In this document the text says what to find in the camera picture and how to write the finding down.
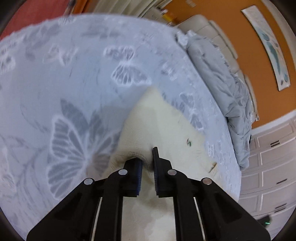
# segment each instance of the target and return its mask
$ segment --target red fabric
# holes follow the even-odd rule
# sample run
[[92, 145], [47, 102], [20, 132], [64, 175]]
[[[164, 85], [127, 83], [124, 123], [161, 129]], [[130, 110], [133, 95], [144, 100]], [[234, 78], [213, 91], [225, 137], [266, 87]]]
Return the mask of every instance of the red fabric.
[[62, 16], [69, 0], [27, 0], [14, 14], [0, 39], [30, 24]]

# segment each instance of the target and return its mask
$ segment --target bed sheet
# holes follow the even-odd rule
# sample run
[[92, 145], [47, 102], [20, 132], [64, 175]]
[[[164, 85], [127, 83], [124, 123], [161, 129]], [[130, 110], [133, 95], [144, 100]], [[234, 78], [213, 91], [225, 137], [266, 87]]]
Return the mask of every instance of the bed sheet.
[[224, 190], [238, 200], [241, 172], [226, 119], [177, 31], [80, 15], [0, 42], [0, 206], [24, 239], [84, 178], [100, 179], [124, 120], [150, 85], [205, 135]]

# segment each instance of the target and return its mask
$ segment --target white cabinet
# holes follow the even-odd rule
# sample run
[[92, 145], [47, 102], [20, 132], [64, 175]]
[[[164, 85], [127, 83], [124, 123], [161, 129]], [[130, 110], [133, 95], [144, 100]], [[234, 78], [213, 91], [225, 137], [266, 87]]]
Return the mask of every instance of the white cabinet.
[[296, 118], [252, 136], [239, 204], [254, 218], [272, 218], [274, 238], [296, 207]]

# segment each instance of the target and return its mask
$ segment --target painting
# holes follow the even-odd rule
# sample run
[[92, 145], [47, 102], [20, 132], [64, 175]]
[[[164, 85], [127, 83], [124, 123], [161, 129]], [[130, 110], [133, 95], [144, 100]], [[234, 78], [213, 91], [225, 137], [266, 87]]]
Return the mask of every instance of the painting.
[[291, 84], [286, 62], [269, 24], [255, 5], [243, 9], [242, 12], [252, 24], [267, 51], [279, 91], [288, 88]]

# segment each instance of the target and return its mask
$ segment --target metal rivet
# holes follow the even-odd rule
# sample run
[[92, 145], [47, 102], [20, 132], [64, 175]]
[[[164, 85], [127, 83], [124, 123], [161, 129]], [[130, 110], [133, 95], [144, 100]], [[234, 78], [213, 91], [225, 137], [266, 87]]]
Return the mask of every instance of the metal rivet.
[[90, 185], [90, 184], [93, 183], [93, 180], [92, 180], [91, 178], [87, 178], [87, 179], [84, 180], [83, 183], [84, 183], [85, 185]]
[[127, 173], [128, 173], [128, 171], [125, 170], [125, 169], [120, 169], [120, 170], [118, 171], [118, 174], [119, 174], [119, 175], [126, 175]]
[[168, 174], [171, 175], [171, 176], [174, 176], [174, 175], [177, 174], [177, 171], [174, 170], [174, 169], [170, 169], [170, 170], [168, 170]]
[[212, 180], [206, 177], [206, 178], [204, 178], [204, 179], [202, 180], [202, 182], [203, 182], [205, 185], [210, 185], [210, 184], [212, 183]]

